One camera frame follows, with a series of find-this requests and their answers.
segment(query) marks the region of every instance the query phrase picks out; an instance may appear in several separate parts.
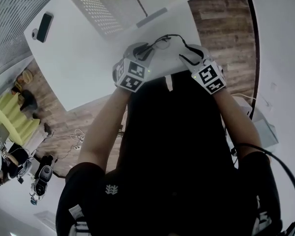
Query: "white table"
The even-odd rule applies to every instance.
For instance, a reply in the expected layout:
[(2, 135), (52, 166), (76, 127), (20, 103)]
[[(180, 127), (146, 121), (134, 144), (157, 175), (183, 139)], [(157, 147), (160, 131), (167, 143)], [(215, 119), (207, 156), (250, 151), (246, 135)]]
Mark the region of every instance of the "white table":
[[(31, 32), (39, 28), (46, 11), (54, 19), (46, 42), (41, 43), (32, 39)], [(129, 45), (153, 43), (170, 33), (182, 35), (189, 44), (201, 44), (188, 3), (114, 42), (106, 42), (70, 0), (51, 0), (24, 31), (39, 68), (67, 111), (115, 90), (112, 67)], [(156, 51), (150, 78), (185, 70), (178, 55), (186, 53), (182, 41), (173, 38), (169, 48)]]

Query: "wood flooring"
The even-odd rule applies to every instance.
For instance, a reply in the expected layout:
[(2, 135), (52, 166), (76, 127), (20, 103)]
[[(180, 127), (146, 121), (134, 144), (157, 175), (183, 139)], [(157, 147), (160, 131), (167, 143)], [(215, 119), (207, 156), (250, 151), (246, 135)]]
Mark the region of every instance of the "wood flooring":
[[(256, 51), (247, 0), (191, 0), (189, 4), (201, 43), (223, 67), (229, 91), (252, 97), (256, 76)], [(25, 88), (35, 95), (39, 117), (54, 132), (52, 138), (46, 139), (39, 146), (36, 156), (41, 158), (46, 153), (51, 153), (59, 158), (54, 171), (58, 176), (64, 177), (76, 164), (79, 155), (79, 151), (72, 148), (77, 142), (70, 135), (76, 129), (86, 133), (108, 97), (66, 112), (35, 61), (29, 65), (29, 70), (34, 79)], [(107, 171), (116, 167), (120, 142), (121, 138), (117, 138)]]

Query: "smartphone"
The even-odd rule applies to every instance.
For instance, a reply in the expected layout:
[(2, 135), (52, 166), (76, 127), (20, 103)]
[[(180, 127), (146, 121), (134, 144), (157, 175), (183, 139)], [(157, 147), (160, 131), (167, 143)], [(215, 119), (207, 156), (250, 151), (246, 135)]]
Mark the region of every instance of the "smartphone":
[(46, 12), (40, 22), (39, 30), (37, 33), (37, 40), (44, 43), (47, 38), (47, 34), (51, 25), (51, 21), (53, 20), (53, 15)]

